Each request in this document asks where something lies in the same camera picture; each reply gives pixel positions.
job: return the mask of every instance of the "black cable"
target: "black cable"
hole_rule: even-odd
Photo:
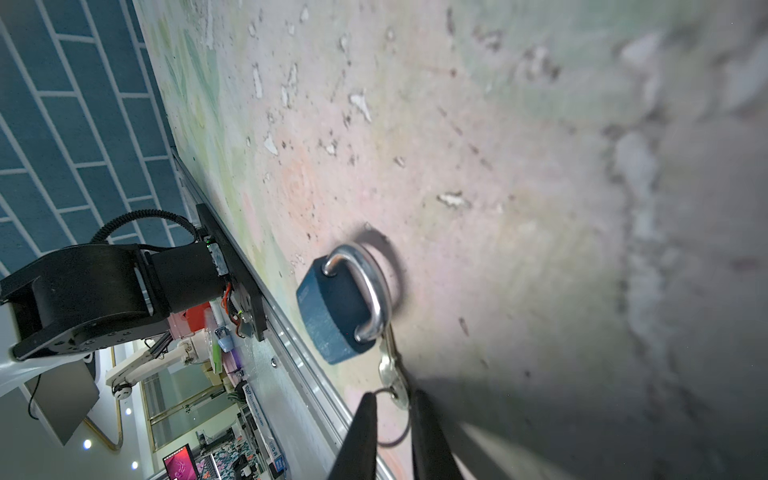
[[[29,396],[29,403],[27,404],[27,413],[29,414],[29,417],[31,419],[35,419],[35,420],[39,420],[39,418],[32,415],[32,400],[35,399],[35,393],[38,392],[38,387],[40,386],[40,377],[41,375],[38,375],[38,382],[35,383],[35,389],[32,390],[32,394]]]
[[[106,242],[107,237],[112,235],[118,228],[122,227],[123,225],[127,225],[128,223],[134,220],[140,220],[142,218],[164,218],[165,220],[178,223],[187,232],[189,232],[190,235],[192,235],[192,237],[194,238],[193,242],[197,242],[200,239],[200,235],[197,233],[197,229],[195,229],[194,225],[189,220],[182,217],[181,215],[176,215],[172,212],[167,212],[165,210],[136,210],[133,212],[128,212],[127,214],[120,215],[119,217],[114,218],[113,220],[110,220],[102,228],[100,228],[98,232],[96,232],[93,238],[91,238],[91,243]],[[139,245],[139,247],[144,250],[155,250],[155,251],[162,251],[167,249],[166,247],[154,247],[152,245],[143,245],[143,244]]]

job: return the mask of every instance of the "metal shackle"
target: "metal shackle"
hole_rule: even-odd
[[[349,268],[359,274],[368,292],[366,300],[369,302],[371,318],[355,328],[355,340],[360,343],[369,342],[380,337],[392,319],[392,296],[389,286],[373,255],[354,242],[344,243],[333,249],[323,264],[323,274],[336,275],[336,269],[342,260],[346,260]]]

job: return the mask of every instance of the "label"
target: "label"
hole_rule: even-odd
[[[264,441],[266,449],[269,450],[270,459],[275,465],[275,470],[278,472],[285,470],[283,453],[280,451],[280,449],[277,448],[277,442],[275,442],[275,438],[272,435],[272,430],[270,430],[269,424],[266,423],[264,412],[259,405],[259,401],[256,400],[256,395],[250,388],[250,384],[246,384],[243,387],[243,393],[245,393],[245,400],[248,403],[248,408],[250,408],[250,412],[253,414],[253,418],[256,420],[256,427],[259,430],[259,435],[261,435],[261,439]]]

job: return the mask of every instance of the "blue padlock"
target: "blue padlock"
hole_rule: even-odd
[[[358,274],[364,297],[349,269]],[[373,347],[392,316],[392,299],[373,256],[356,243],[312,262],[296,291],[304,326],[331,365]]]

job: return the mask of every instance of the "monitor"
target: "monitor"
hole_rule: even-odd
[[[32,400],[32,415],[59,444],[66,445],[75,429],[98,401],[99,391],[85,362],[77,361],[57,366],[22,386],[22,392]]]
[[[188,443],[163,458],[163,464],[169,480],[197,480],[197,466]]]

